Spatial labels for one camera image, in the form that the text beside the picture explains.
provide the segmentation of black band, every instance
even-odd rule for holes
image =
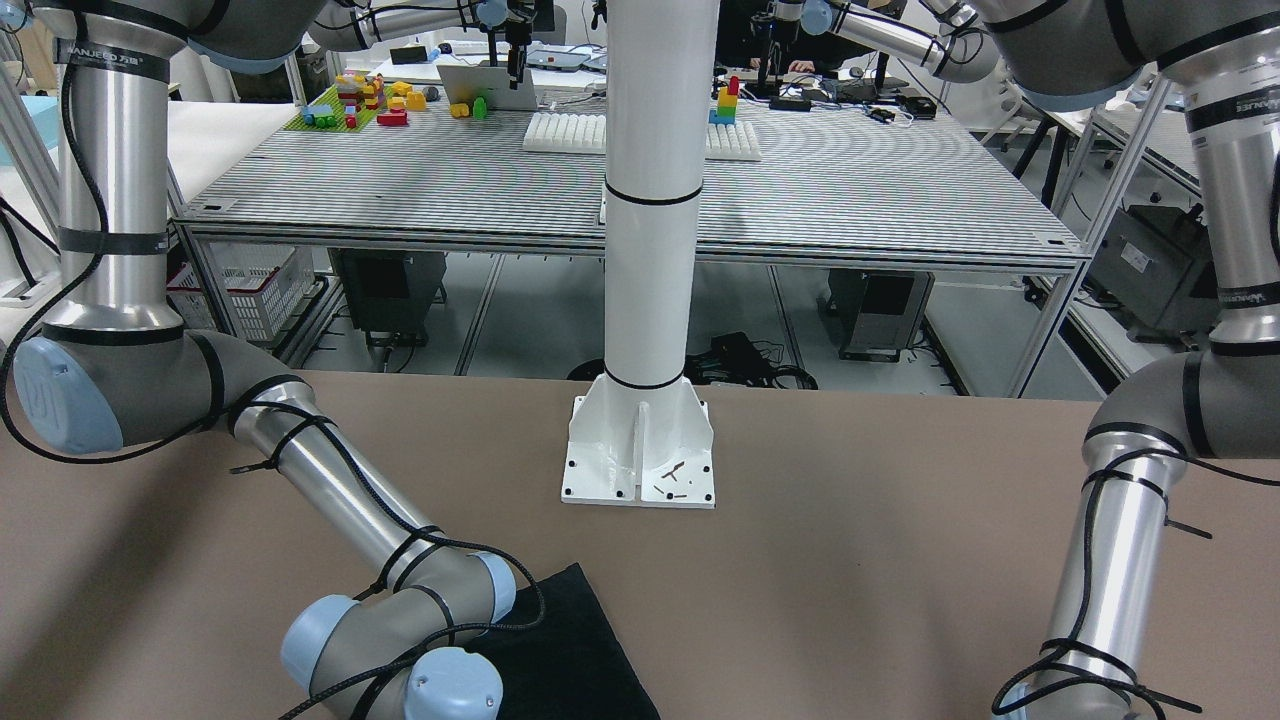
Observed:
[[[1265,29],[1276,27],[1280,24],[1280,10],[1267,13],[1265,15],[1258,15],[1256,18],[1249,18],[1243,22],[1238,22],[1233,26],[1226,26],[1224,28],[1216,29],[1208,35],[1202,35],[1196,40],[1184,42],[1178,47],[1162,54],[1156,58],[1157,67],[1164,70],[1169,65],[1172,65],[1180,60],[1185,60],[1197,53],[1208,50],[1210,47],[1222,45],[1224,42],[1230,42],[1233,40],[1239,40],[1247,35],[1254,35]]]
[[[248,404],[253,402],[255,397],[262,395],[264,392],[271,389],[273,387],[283,386],[284,383],[302,383],[302,384],[307,384],[306,380],[303,380],[302,378],[300,378],[300,377],[297,377],[294,374],[289,374],[289,373],[282,373],[279,375],[271,375],[270,378],[266,378],[265,380],[253,383],[253,387],[251,387],[247,391],[244,391],[244,393],[241,395],[236,400],[236,402],[232,405],[232,411],[227,414],[227,432],[230,433],[234,437],[234,434],[236,434],[236,420],[239,420],[241,413],[243,413],[244,410],[248,409]]]
[[[1280,113],[1280,85],[1260,87],[1187,111],[1187,129],[1199,132],[1213,126]]]
[[[205,357],[205,368],[209,369],[209,419],[200,427],[201,432],[212,429],[218,424],[218,418],[223,413],[224,395],[227,393],[227,378],[223,374],[223,361],[214,350],[214,343],[200,334],[187,334],[191,342],[196,343],[200,354]]]
[[[1105,433],[1138,433],[1153,437],[1160,442],[1169,445],[1176,452],[1187,455],[1187,447],[1181,443],[1180,439],[1178,439],[1170,433],[1166,433],[1160,428],[1146,425],[1142,423],[1103,423],[1101,425],[1094,425],[1089,428],[1089,432],[1084,433],[1084,439],[1089,439],[1092,437],[1101,436]]]
[[[1088,655],[1089,657],[1093,657],[1094,660],[1101,660],[1101,661],[1106,662],[1107,665],[1111,665],[1116,670],[1124,673],[1124,675],[1126,678],[1129,678],[1130,683],[1134,683],[1134,684],[1138,683],[1138,673],[1137,673],[1137,670],[1134,670],[1133,667],[1130,667],[1126,662],[1124,662],[1123,660],[1120,660],[1119,657],[1114,656],[1114,655],[1111,655],[1110,652],[1103,652],[1103,651],[1101,651],[1101,650],[1098,650],[1098,648],[1096,648],[1096,647],[1093,647],[1091,644],[1084,644],[1080,641],[1073,641],[1070,638],[1053,638],[1053,639],[1050,639],[1050,641],[1044,641],[1044,643],[1041,646],[1041,652],[1044,652],[1047,650],[1055,650],[1055,648],[1059,648],[1059,647],[1064,648],[1066,651],[1074,651],[1074,652],[1079,652],[1082,655]]]
[[[1224,310],[1275,305],[1280,302],[1280,282],[1248,287],[1220,287],[1217,288],[1217,300],[1222,304]]]
[[[1066,0],[1046,0],[1042,5],[1033,8],[1020,15],[1009,18],[1007,20],[1000,20],[996,23],[987,23],[987,29],[995,33],[1014,32],[1015,29],[1023,29],[1024,27],[1039,22],[1050,17],[1055,10],[1066,5]]]
[[[1270,357],[1280,355],[1280,341],[1270,342],[1211,342],[1213,355],[1224,357]]]
[[[42,8],[69,10],[78,14],[115,18],[127,23],[157,29],[183,42],[187,41],[187,28],[178,20],[123,3],[111,3],[111,0],[41,0],[40,5]]]
[[[626,200],[627,202],[631,202],[634,205],[680,205],[681,202],[689,202],[690,200],[692,200],[694,197],[698,197],[703,192],[703,186],[698,186],[698,190],[690,192],[689,195],[682,195],[680,197],[672,197],[669,200],[653,200],[653,199],[649,199],[649,197],[636,197],[634,195],[627,195],[625,192],[618,192],[617,188],[614,188],[612,184],[609,184],[609,181],[604,181],[604,187],[607,187],[609,190],[609,195],[612,195],[612,196],[614,196],[614,197],[617,197],[620,200]]]
[[[164,58],[87,40],[59,38],[54,50],[58,64],[127,73],[169,85],[169,60]]]
[[[1187,416],[1187,433],[1192,436],[1192,447],[1199,457],[1216,457],[1213,448],[1208,445],[1208,434],[1204,432],[1204,413],[1199,400],[1201,365],[1204,363],[1203,352],[1187,355],[1183,365],[1183,415]]]
[[[163,232],[101,232],[58,228],[58,246],[90,255],[164,255],[169,236]]]
[[[196,27],[191,28],[191,35],[205,35],[206,32],[212,32],[218,23],[223,22],[227,15],[227,8],[229,8],[232,0],[214,0],[214,5],[209,8],[209,14],[205,19],[196,23]]]
[[[685,377],[685,373],[681,372],[678,375],[676,375],[675,378],[671,378],[669,380],[667,380],[664,383],[659,383],[659,384],[655,384],[655,386],[639,386],[639,384],[635,384],[635,383],[628,383],[628,382],[623,380],[622,378],[614,375],[613,373],[609,372],[609,366],[608,365],[604,366],[604,374],[609,375],[611,380],[618,383],[622,387],[631,388],[631,389],[662,389],[662,388],[664,388],[667,386],[676,384],[677,382],[680,382],[680,378]]]
[[[1080,486],[1080,489],[1083,491],[1084,488],[1089,487],[1089,483],[1093,483],[1094,480],[1124,480],[1126,483],[1134,483],[1142,486],[1149,489],[1151,492],[1158,495],[1160,500],[1165,501],[1165,507],[1169,506],[1169,496],[1165,495],[1165,491],[1161,489],[1160,486],[1157,486],[1156,483],[1148,480],[1147,478],[1139,478],[1129,473],[1121,473],[1120,470],[1098,470],[1097,473],[1093,473],[1092,475],[1084,479],[1084,484]]]
[[[182,340],[183,328],[163,328],[157,331],[86,331],[45,325],[40,333],[54,342],[73,345],[97,345],[105,347],[133,347],[138,345],[160,345]]]
[[[444,598],[440,597],[440,593],[435,592],[434,589],[426,585],[410,585],[406,589],[422,591],[424,594],[434,600],[435,605],[440,607],[440,612],[444,615],[444,626],[445,628],[453,626],[453,614],[449,612],[449,603],[444,602]],[[454,639],[456,639],[456,633],[449,633],[449,644],[453,644]]]
[[[942,22],[947,22],[951,18],[954,18],[956,13],[960,12],[960,8],[961,8],[960,3],[955,3],[954,5],[951,5],[950,8],[947,8],[946,10],[942,10],[941,13],[933,13],[933,17],[938,18]]]
[[[1129,27],[1129,17],[1124,10],[1124,0],[1106,0],[1106,6],[1107,23],[1111,26],[1111,37],[1115,38],[1116,47],[1120,49],[1120,55],[1134,65],[1146,65],[1147,58],[1138,47],[1138,38],[1133,36],[1133,28]]]
[[[424,528],[424,530],[429,532],[429,533],[439,530],[439,529],[440,528],[436,528],[435,525],[428,525],[426,528]],[[426,560],[428,557],[430,557],[431,553],[434,553],[436,550],[440,550],[442,547],[444,547],[444,546],[443,544],[431,544],[431,547],[424,550],[422,552],[419,552],[417,557],[415,557],[413,560],[410,560],[408,565],[404,566],[404,571],[401,573],[399,578],[396,578],[396,584],[392,585],[392,592],[399,592],[401,588],[404,587],[404,580],[407,580],[410,578],[410,575],[413,574],[413,570],[417,570],[417,566],[421,565],[424,560]]]
[[[404,542],[399,543],[399,546],[396,550],[393,550],[390,555],[387,556],[387,561],[383,562],[383,570],[380,573],[378,573],[378,579],[374,580],[374,583],[371,585],[369,585],[367,588],[365,588],[364,592],[361,592],[360,594],[357,594],[352,600],[355,600],[356,602],[360,602],[360,601],[362,601],[362,600],[365,600],[367,597],[372,597],[372,596],[383,592],[384,589],[387,589],[387,580],[390,579],[392,568],[396,565],[396,562],[399,561],[399,559],[406,552],[408,552],[408,548],[413,547],[413,543],[416,543],[421,538],[419,538],[416,536],[410,536],[410,537],[404,538]]]

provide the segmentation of floor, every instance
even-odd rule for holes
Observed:
[[[992,154],[1012,168],[1025,136],[1007,152]],[[1107,178],[1105,152],[1091,156],[1076,183],[1075,201],[1064,222],[1085,232]],[[1048,143],[1038,152],[1024,183],[1036,195],[1046,174]],[[1176,188],[1139,172],[1130,201],[1183,202]],[[324,263],[317,254],[317,266]],[[367,348],[339,307],[307,357],[305,368],[326,370],[470,374],[485,377],[564,378],[577,365],[600,357],[604,347],[604,266],[600,260],[547,256],[451,254],[444,287],[426,319],[425,347],[390,352]],[[957,392],[938,361],[936,347],[904,352],[897,363],[841,360],[832,320],[819,313],[827,272],[819,268],[699,263],[689,324],[689,352],[704,352],[712,337],[745,332],[751,341],[773,343],[773,359],[808,370],[822,389],[950,395]],[[927,318],[947,359],[972,395],[1004,395],[1014,365],[1038,313],[1023,299],[1023,278],[946,273],[936,277]],[[1123,328],[1115,329],[1124,343]],[[928,346],[923,333],[918,343]],[[1137,352],[1140,365],[1149,361]],[[1098,400],[1105,396],[1084,365],[1056,341],[1033,378],[1029,396]]]

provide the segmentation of white desk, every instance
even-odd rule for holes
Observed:
[[[169,163],[183,193],[193,197],[287,123],[293,105],[247,105],[229,102],[169,104]],[[58,150],[51,154],[58,158]],[[0,195],[49,233],[36,204],[27,193],[18,170],[0,168]],[[33,309],[0,309],[0,347],[18,332]]]

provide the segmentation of aluminum arm segment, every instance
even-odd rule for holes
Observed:
[[[833,17],[827,32],[920,65],[947,82],[977,82],[991,74],[1000,60],[987,33],[969,22],[934,36],[852,3],[832,0],[828,4]],[[964,4],[954,5],[961,10],[952,18],[960,18]]]
[[[379,666],[449,625],[494,623],[515,598],[504,561],[449,547],[439,533],[435,541],[420,537],[425,515],[319,418],[305,382],[247,342],[187,331],[165,302],[169,59],[198,38],[202,51],[232,65],[278,64],[319,6],[320,0],[35,3],[67,64],[58,241],[63,277],[77,284],[59,305],[42,309],[42,337],[15,342],[3,361],[6,369],[12,363],[31,424],[58,452],[114,452],[225,428],[269,456],[264,468],[287,477],[381,570],[389,597],[323,598],[285,635],[282,660],[308,692]],[[0,377],[0,393],[6,379]],[[444,697],[408,687],[406,676],[419,666],[404,667],[370,696],[366,717],[433,717],[439,702],[474,708],[468,717],[497,714],[502,682],[488,661],[436,648],[417,662],[463,674],[471,684]],[[348,716],[367,684],[326,705]]]
[[[378,13],[372,14],[364,8],[348,8],[337,0],[329,0],[307,28],[307,35],[326,50],[356,53],[367,50],[375,42],[479,22],[475,10],[465,9],[466,5],[447,8],[449,4],[445,0],[431,0],[431,5],[439,8],[436,10],[420,9],[422,3],[408,3],[411,6],[406,9],[380,5]],[[506,19],[506,3],[502,12],[502,19]]]
[[[1016,720],[1120,720],[1161,702],[1134,684],[1167,498],[1184,470],[1167,454],[1280,456],[1280,1],[972,1],[1042,108],[1110,99],[1151,60],[1189,102],[1221,320],[1208,352],[1143,368],[1094,416],[1048,641],[993,707]],[[1080,673],[1092,684],[1062,685]],[[1028,693],[1039,700],[1019,701]]]

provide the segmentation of black power cable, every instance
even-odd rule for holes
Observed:
[[[1092,487],[1089,488],[1089,498],[1084,509],[1083,562],[1082,562],[1084,578],[1083,578],[1083,585],[1080,588],[1080,607],[1076,611],[1075,623],[1073,623],[1071,630],[1070,633],[1068,633],[1066,638],[1061,638],[1060,641],[1050,641],[1050,643],[1046,643],[1046,648],[1053,647],[1052,652],[1037,660],[1036,662],[1028,665],[1023,670],[1019,670],[1018,674],[1010,678],[1010,680],[1005,683],[1002,688],[1000,688],[1000,691],[996,693],[996,698],[991,702],[991,714],[993,716],[1000,717],[1002,715],[1007,715],[1010,712],[1014,712],[1015,710],[1027,707],[1028,705],[1046,696],[1053,694],[1069,687],[1083,685],[1083,684],[1100,685],[1116,692],[1129,693],[1142,700],[1144,703],[1147,703],[1155,712],[1156,720],[1166,720],[1165,710],[1161,706],[1161,703],[1174,705],[1181,707],[1183,710],[1188,710],[1190,712],[1203,712],[1203,708],[1201,708],[1197,705],[1180,701],[1178,698],[1170,697],[1164,693],[1158,693],[1156,691],[1152,691],[1151,688],[1138,684],[1137,678],[1133,676],[1132,670],[1128,666],[1119,662],[1115,657],[1111,657],[1101,651],[1094,651],[1079,642],[1080,630],[1084,628],[1084,620],[1088,616],[1089,600],[1093,589],[1093,524],[1097,519],[1098,498],[1102,495],[1102,486],[1107,480],[1121,477],[1116,470],[1117,468],[1120,468],[1120,465],[1124,465],[1125,462],[1129,462],[1132,460],[1138,460],[1140,457],[1152,457],[1152,456],[1172,457],[1175,460],[1181,460],[1183,462],[1187,462],[1189,465],[1196,465],[1198,468],[1203,468],[1206,470],[1217,473],[1220,475],[1247,483],[1260,484],[1265,487],[1280,487],[1280,480],[1271,480],[1266,478],[1258,478],[1256,475],[1248,475],[1245,473],[1236,473],[1234,470],[1228,470],[1226,468],[1215,465],[1212,462],[1207,462],[1198,457],[1190,457],[1181,452],[1174,452],[1162,448],[1134,450],[1132,452],[1121,454],[1115,459],[1112,459],[1110,462],[1107,462],[1106,466],[1102,468],[1102,470],[1098,470],[1091,477],[1091,480],[1093,480],[1093,483]],[[1082,670],[1079,667],[1059,662],[1059,660],[1061,660],[1066,653],[1073,651],[1080,651],[1084,652],[1085,655],[1089,655],[1091,657],[1096,657],[1108,662],[1110,665],[1121,670],[1124,674],[1129,675],[1132,682],[1103,678],[1101,675],[1089,673],[1087,670]],[[1014,685],[1042,670],[1060,670],[1064,673],[1074,674],[1076,676],[1050,683],[1042,688],[1038,688],[1028,693],[1027,696],[1019,700],[1005,703],[1005,698],[1009,696],[1009,692],[1014,689]]]

